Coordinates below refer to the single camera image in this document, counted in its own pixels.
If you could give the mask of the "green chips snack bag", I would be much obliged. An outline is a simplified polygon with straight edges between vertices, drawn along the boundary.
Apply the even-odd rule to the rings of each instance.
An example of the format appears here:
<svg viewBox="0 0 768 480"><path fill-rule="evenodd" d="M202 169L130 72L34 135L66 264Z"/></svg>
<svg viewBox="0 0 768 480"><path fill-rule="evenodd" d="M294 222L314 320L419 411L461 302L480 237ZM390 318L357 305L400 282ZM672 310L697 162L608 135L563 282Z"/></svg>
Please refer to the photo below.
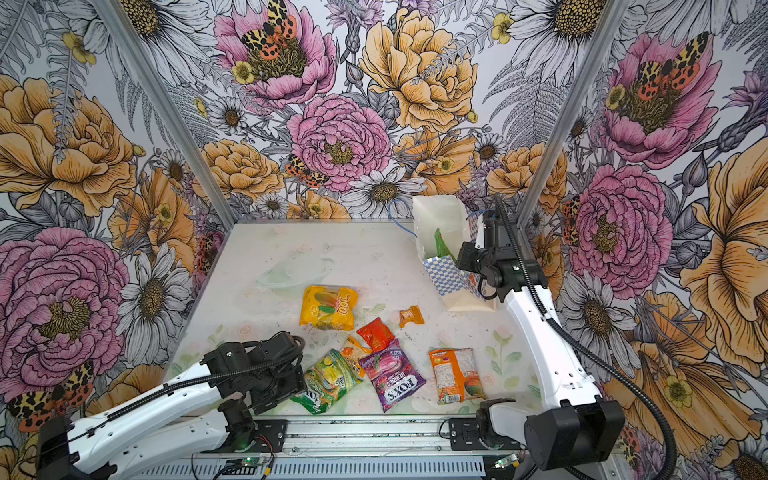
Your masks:
<svg viewBox="0 0 768 480"><path fill-rule="evenodd" d="M448 258L451 258L452 260L455 260L455 256L453 255L447 243L445 242L442 232L439 228L435 230L434 240L435 240L437 257L439 258L448 257Z"/></svg>

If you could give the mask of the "green Fox's candy bag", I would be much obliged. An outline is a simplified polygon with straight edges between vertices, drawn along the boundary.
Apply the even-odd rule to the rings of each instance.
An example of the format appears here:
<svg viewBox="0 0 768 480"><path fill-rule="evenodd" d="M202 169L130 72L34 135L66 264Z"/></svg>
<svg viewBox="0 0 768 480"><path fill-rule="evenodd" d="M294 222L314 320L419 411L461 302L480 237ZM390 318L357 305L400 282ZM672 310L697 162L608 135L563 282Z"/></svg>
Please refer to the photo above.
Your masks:
<svg viewBox="0 0 768 480"><path fill-rule="evenodd" d="M304 374L305 389L290 400L312 415L323 414L361 382L342 353L332 349Z"/></svg>

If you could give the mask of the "blue checkered paper bag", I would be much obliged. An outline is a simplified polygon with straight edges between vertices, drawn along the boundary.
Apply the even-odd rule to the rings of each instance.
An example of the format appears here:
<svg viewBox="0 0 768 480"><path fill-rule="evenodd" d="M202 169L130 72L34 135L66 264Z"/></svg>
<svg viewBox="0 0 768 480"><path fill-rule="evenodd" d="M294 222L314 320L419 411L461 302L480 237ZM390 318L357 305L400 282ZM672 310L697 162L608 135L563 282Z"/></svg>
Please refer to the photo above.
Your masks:
<svg viewBox="0 0 768 480"><path fill-rule="evenodd" d="M445 307L451 312L494 312L494 300L477 292L478 276L458 268L465 242L474 236L469 214L455 196L416 196L412 201L416 251Z"/></svg>

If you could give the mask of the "orange yellow snack packet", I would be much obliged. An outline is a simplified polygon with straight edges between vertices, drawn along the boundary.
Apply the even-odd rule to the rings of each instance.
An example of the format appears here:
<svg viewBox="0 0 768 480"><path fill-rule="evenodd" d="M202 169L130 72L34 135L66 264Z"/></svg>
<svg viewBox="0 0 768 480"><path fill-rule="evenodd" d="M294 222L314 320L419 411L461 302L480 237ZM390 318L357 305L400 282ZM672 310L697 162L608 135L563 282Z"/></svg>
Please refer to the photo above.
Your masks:
<svg viewBox="0 0 768 480"><path fill-rule="evenodd" d="M360 361L371 355L372 349L357 334L353 334L347 337L340 352L354 376L362 381L366 377L366 372Z"/></svg>

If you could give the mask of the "yellow snack bag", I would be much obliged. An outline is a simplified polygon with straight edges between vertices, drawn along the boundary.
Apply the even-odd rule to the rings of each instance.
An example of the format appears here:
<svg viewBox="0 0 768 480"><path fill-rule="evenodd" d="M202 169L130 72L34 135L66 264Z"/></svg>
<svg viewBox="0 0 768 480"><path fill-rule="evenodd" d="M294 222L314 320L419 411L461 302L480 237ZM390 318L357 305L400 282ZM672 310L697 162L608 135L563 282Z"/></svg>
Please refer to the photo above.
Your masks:
<svg viewBox="0 0 768 480"><path fill-rule="evenodd" d="M349 287L309 286L302 299L299 322L319 330L352 331L358 293Z"/></svg>

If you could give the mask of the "small orange candy packet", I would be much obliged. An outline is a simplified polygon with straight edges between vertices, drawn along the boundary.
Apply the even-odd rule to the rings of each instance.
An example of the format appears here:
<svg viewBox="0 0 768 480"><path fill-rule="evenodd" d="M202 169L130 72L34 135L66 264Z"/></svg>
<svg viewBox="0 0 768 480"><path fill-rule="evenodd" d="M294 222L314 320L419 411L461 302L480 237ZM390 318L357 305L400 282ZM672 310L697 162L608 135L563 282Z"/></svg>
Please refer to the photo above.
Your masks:
<svg viewBox="0 0 768 480"><path fill-rule="evenodd" d="M423 325L425 319L418 305L410 306L399 312L399 327L405 328L409 324Z"/></svg>

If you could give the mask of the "red snack packet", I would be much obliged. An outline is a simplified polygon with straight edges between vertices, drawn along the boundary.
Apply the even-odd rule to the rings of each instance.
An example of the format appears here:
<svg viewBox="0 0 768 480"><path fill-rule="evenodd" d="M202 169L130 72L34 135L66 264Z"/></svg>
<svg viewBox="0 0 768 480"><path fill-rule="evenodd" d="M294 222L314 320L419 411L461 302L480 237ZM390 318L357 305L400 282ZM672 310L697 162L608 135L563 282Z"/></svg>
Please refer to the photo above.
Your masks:
<svg viewBox="0 0 768 480"><path fill-rule="evenodd" d="M366 342L373 353L384 350L396 339L380 318L376 318L359 328L356 333Z"/></svg>

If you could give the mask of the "purple Fox's candy bag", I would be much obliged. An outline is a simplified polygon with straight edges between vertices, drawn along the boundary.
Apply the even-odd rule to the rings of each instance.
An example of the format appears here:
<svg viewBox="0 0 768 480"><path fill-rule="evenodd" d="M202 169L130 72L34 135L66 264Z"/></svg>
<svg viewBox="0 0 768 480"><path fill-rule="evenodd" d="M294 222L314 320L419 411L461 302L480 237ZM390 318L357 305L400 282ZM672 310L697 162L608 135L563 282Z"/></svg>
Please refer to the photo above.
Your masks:
<svg viewBox="0 0 768 480"><path fill-rule="evenodd" d="M359 364L371 381L384 412L426 384L397 339L383 350L363 357Z"/></svg>

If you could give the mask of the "orange white snack bag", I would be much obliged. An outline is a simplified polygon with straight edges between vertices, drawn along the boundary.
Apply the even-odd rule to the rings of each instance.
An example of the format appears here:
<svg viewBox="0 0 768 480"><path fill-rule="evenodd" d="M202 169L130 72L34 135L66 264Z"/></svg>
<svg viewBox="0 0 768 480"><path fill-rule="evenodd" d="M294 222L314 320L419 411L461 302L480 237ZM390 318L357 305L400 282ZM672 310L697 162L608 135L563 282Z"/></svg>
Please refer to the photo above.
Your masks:
<svg viewBox="0 0 768 480"><path fill-rule="evenodd" d="M446 348L429 352L439 405L485 399L486 394L470 348Z"/></svg>

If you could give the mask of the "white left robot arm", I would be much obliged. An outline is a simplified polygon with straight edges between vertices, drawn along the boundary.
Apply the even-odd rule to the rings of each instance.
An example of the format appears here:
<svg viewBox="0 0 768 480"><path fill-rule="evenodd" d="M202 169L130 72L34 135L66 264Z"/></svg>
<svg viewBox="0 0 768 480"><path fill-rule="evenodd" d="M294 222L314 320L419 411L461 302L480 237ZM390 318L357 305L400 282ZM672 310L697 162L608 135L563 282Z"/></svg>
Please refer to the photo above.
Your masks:
<svg viewBox="0 0 768 480"><path fill-rule="evenodd" d="M40 429L40 479L127 479L185 455L276 452L256 416L304 391L305 342L286 331L224 342L189 369L102 413Z"/></svg>

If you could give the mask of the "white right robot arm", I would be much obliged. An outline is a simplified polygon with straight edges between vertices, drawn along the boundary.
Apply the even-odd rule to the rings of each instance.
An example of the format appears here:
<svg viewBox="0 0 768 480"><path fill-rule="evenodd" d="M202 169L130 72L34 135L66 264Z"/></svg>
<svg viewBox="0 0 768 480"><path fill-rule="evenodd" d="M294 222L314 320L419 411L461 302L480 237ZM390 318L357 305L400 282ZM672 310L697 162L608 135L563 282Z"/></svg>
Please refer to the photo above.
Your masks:
<svg viewBox="0 0 768 480"><path fill-rule="evenodd" d="M494 448L504 441L524 447L541 470L576 475L581 465L608 459L625 423L615 401L604 399L574 348L558 333L560 325L548 279L539 263L522 255L503 213L484 214L475 242L466 242L460 269L479 275L520 327L539 380L540 410L512 399L481 404L479 439Z"/></svg>

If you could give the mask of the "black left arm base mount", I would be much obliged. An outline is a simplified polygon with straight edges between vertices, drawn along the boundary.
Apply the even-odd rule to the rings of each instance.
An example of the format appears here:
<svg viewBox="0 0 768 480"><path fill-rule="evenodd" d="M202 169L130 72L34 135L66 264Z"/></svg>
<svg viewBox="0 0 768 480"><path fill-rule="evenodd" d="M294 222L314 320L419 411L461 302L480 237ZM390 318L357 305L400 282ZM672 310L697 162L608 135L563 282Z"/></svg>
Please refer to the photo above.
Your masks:
<svg viewBox="0 0 768 480"><path fill-rule="evenodd" d="M237 453L281 453L288 425L283 419L246 421L233 431L230 446Z"/></svg>

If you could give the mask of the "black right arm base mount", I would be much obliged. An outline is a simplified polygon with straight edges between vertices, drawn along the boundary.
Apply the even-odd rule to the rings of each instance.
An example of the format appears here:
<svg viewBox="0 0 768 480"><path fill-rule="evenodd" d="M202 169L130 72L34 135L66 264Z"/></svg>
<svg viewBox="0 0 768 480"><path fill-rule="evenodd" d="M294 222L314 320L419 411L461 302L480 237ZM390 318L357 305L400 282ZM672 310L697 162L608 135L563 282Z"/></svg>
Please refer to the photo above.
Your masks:
<svg viewBox="0 0 768 480"><path fill-rule="evenodd" d="M520 442L499 434L491 423L490 407L507 403L514 403L514 400L485 400L480 404L473 418L448 418L447 430L443 431L443 427L440 427L439 435L450 441L452 451L520 450Z"/></svg>

